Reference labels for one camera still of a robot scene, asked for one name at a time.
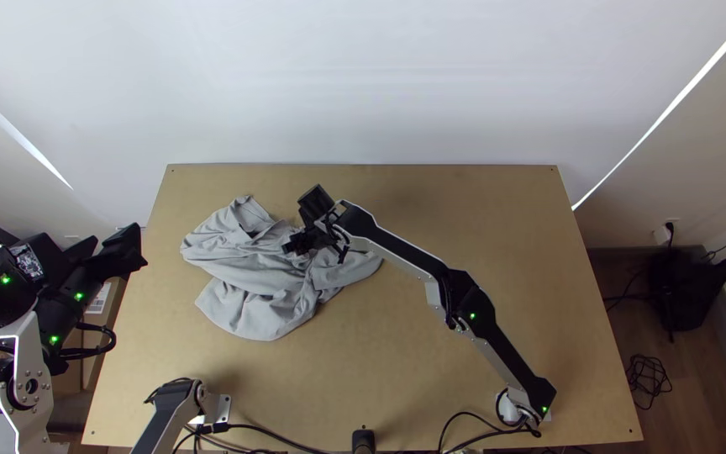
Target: wooden table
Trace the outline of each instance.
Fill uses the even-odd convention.
[[[346,288],[273,342],[240,339],[193,301],[209,280],[185,263],[181,240],[213,211],[252,194],[297,222],[297,199],[320,182],[385,229],[466,269],[490,295],[497,322],[559,393],[542,438],[499,436],[478,447],[563,446],[642,439],[613,332],[560,174],[552,166],[172,165],[144,239],[150,263],[128,285],[83,442],[132,446],[153,409],[144,398],[199,377],[234,398],[231,420],[309,446],[348,451],[362,425],[384,451],[434,450],[454,412],[497,423],[505,382],[425,303],[424,286],[390,264]],[[445,447],[484,432],[457,420]],[[287,448],[248,430],[220,436],[248,448]]]

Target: gray cloth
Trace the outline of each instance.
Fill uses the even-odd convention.
[[[274,221],[252,198],[212,213],[181,243],[184,260],[213,279],[195,304],[217,326],[255,341],[273,341],[313,317],[341,288],[377,271],[382,259],[350,251],[343,264],[324,248],[309,255],[281,247],[299,231]]]

